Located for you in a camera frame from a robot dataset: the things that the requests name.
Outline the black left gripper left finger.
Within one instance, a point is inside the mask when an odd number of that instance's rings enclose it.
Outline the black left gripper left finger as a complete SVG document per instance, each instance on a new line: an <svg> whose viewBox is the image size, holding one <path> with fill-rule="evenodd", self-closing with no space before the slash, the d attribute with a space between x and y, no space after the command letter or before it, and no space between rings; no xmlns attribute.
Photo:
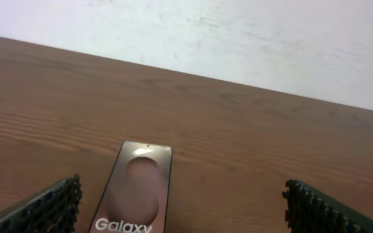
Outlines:
<svg viewBox="0 0 373 233"><path fill-rule="evenodd" d="M0 233L72 233L81 198L79 175L59 180L0 211Z"/></svg>

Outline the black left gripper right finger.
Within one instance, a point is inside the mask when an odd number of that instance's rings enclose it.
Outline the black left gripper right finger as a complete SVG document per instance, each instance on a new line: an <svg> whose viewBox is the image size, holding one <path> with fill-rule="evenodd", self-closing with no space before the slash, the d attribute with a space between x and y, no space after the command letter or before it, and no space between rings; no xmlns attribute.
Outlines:
<svg viewBox="0 0 373 233"><path fill-rule="evenodd" d="M373 233L373 219L295 179L286 181L285 222L291 233Z"/></svg>

